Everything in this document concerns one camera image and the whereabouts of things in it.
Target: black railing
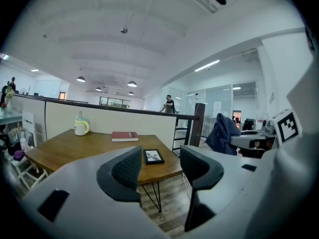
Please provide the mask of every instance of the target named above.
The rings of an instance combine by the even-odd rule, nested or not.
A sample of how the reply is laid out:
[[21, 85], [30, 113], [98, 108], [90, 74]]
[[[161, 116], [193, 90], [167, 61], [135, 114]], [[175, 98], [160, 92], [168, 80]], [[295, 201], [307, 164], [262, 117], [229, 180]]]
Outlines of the black railing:
[[48, 98], [48, 97], [42, 97], [42, 96], [30, 96], [30, 95], [22, 95], [22, 94], [15, 94], [17, 97], [24, 97], [24, 98], [32, 98], [32, 99], [38, 99], [43, 101], [50, 101], [50, 100], [57, 100], [57, 101], [68, 101], [73, 103], [80, 103], [80, 104], [88, 104], [89, 102], [83, 102], [83, 101], [76, 101], [76, 100], [68, 100], [68, 99], [59, 99], [59, 98]]
[[134, 110], [134, 109], [118, 108], [118, 107], [106, 107], [106, 106], [100, 106], [100, 105], [92, 105], [92, 104], [89, 104], [88, 102], [75, 101], [75, 100], [62, 100], [62, 99], [57, 99], [57, 98], [46, 98], [46, 97], [39, 97], [39, 96], [20, 95], [20, 94], [15, 94], [15, 96], [36, 99], [36, 100], [42, 100], [42, 101], [51, 102], [51, 103], [80, 106], [80, 107], [88, 107], [88, 108], [110, 110], [110, 111], [117, 111], [117, 112], [169, 116], [169, 117], [177, 117], [177, 119], [181, 119], [181, 120], [185, 120], [185, 119], [186, 120], [190, 120], [190, 119], [195, 120], [195, 119], [197, 119], [196, 116], [192, 116], [192, 115], [167, 114], [167, 113], [159, 113], [159, 112], [145, 111], [145, 110]]
[[[100, 105], [91, 105], [88, 102], [82, 101], [75, 101], [75, 100], [61, 100], [57, 98], [46, 98], [46, 97], [39, 97], [39, 96], [29, 96], [29, 95], [21, 95], [15, 94], [17, 97], [29, 98], [29, 99], [36, 99], [44, 102], [51, 102], [51, 103], [58, 103], [63, 105], [71, 105], [71, 106], [79, 106], [79, 107], [88, 107], [88, 108], [95, 108], [101, 110], [110, 110], [110, 111], [117, 111], [117, 112], [125, 112], [125, 113], [136, 113], [136, 114], [148, 114], [148, 115], [158, 115], [158, 116], [169, 116], [169, 117], [176, 117], [176, 121], [178, 120], [187, 120], [187, 127], [178, 127], [175, 130], [186, 130], [185, 137], [175, 138], [174, 134], [174, 141], [176, 140], [185, 140], [184, 145], [193, 145], [199, 146], [199, 140], [197, 135], [201, 133], [201, 129], [203, 126], [203, 117], [204, 117], [204, 104], [196, 104], [196, 107], [199, 105], [201, 109], [195, 109], [195, 115], [182, 115], [182, 114], [167, 114], [167, 113], [159, 113], [153, 111], [145, 111], [145, 110], [134, 110], [134, 109], [126, 109], [126, 108], [117, 108], [117, 107], [106, 107]], [[174, 148], [174, 142], [172, 146], [172, 150], [177, 150], [178, 148]]]

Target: blue jacket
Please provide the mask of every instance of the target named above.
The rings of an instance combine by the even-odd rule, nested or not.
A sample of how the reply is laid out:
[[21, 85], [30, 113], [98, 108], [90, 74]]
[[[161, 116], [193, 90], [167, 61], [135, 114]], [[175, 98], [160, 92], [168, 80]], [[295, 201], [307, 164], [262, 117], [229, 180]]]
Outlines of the blue jacket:
[[230, 137], [240, 135], [236, 124], [223, 114], [218, 114], [213, 131], [209, 134], [205, 143], [213, 150], [225, 154], [237, 155], [237, 147], [229, 144]]

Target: person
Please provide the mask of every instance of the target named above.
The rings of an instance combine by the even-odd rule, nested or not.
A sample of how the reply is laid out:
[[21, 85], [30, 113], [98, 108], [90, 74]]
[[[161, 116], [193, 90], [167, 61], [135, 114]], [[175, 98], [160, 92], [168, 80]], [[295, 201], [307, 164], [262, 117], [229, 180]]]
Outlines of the person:
[[10, 86], [12, 87], [13, 91], [15, 91], [15, 83], [14, 83], [14, 81], [15, 81], [15, 77], [12, 77], [12, 81], [10, 83]]
[[163, 105], [163, 109], [160, 110], [160, 112], [162, 112], [165, 109], [165, 112], [167, 114], [174, 114], [175, 113], [175, 105], [174, 105], [174, 101], [171, 98], [171, 95], [167, 95], [166, 96], [166, 104]]
[[8, 89], [8, 86], [4, 86], [4, 87], [2, 88], [0, 106], [4, 103], [4, 99], [5, 99], [5, 96], [6, 96], [6, 90], [7, 90], [7, 89]]

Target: wooden table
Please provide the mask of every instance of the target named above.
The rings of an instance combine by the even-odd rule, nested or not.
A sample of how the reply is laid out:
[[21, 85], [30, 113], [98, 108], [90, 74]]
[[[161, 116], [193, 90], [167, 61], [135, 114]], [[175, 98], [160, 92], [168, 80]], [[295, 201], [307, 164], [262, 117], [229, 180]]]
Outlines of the wooden table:
[[[155, 204], [143, 186], [153, 184], [158, 202], [158, 206], [156, 204], [155, 206], [161, 212], [159, 181], [181, 174], [182, 169], [179, 158], [156, 135], [139, 135], [139, 141], [112, 142], [111, 134], [89, 132], [84, 136], [77, 136], [74, 130], [70, 129], [28, 151], [26, 157], [43, 169], [54, 172], [63, 165], [81, 158], [133, 146], [142, 146], [142, 149], [158, 149], [165, 160], [162, 164], [146, 165], [142, 155], [142, 168], [138, 178], [138, 183]], [[157, 198], [154, 182], [158, 184], [159, 198]]]

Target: black shirt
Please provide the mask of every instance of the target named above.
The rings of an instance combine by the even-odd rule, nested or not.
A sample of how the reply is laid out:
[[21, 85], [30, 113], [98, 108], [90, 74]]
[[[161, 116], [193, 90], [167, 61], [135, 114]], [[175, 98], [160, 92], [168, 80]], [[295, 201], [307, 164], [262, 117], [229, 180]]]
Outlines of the black shirt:
[[15, 91], [15, 83], [14, 83], [14, 82], [11, 82], [11, 83], [10, 83], [10, 86], [12, 87], [13, 91]]
[[166, 113], [168, 114], [174, 114], [175, 113], [175, 105], [173, 99], [166, 102], [167, 104], [173, 104], [172, 106], [166, 106]]

